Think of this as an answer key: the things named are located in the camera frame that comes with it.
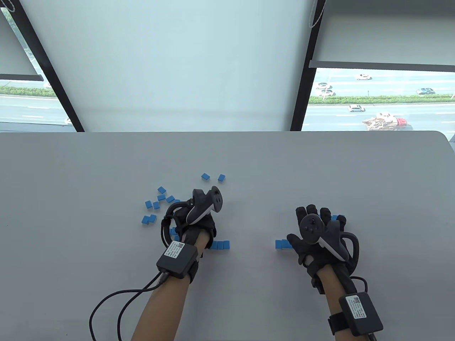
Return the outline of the person's left hand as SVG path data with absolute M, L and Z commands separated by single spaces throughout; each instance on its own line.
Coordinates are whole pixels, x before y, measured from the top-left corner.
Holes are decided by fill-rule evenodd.
M 195 245 L 200 232 L 206 232 L 209 240 L 205 246 L 209 249 L 217 235 L 212 212 L 218 213 L 223 206 L 223 197 L 217 186 L 212 186 L 208 192 L 194 189 L 192 197 L 187 201 L 172 203 L 161 221 L 161 241 L 168 247 L 173 241 L 170 234 L 170 225 L 176 223 L 175 231 L 180 241 Z

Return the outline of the person's right hand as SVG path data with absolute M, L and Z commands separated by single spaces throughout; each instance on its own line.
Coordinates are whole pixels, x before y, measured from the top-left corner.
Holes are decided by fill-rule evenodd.
M 288 234 L 287 240 L 298 255 L 298 262 L 311 277 L 311 284 L 325 294 L 317 274 L 323 267 L 332 267 L 347 294 L 357 292 L 351 278 L 359 262 L 360 246 L 356 235 L 346 232 L 344 215 L 333 216 L 328 208 L 315 205 L 297 207 L 300 236 Z

